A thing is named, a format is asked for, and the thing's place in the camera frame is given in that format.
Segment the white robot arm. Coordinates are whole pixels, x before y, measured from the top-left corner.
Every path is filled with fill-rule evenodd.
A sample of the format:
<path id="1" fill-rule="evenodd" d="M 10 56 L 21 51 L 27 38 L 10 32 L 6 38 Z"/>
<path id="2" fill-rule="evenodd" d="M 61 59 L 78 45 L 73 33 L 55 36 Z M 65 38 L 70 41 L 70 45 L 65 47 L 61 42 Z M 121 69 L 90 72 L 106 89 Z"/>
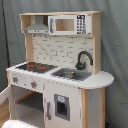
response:
<path id="1" fill-rule="evenodd" d="M 1 128 L 37 128 L 37 127 L 18 120 L 8 120 L 2 125 Z"/>

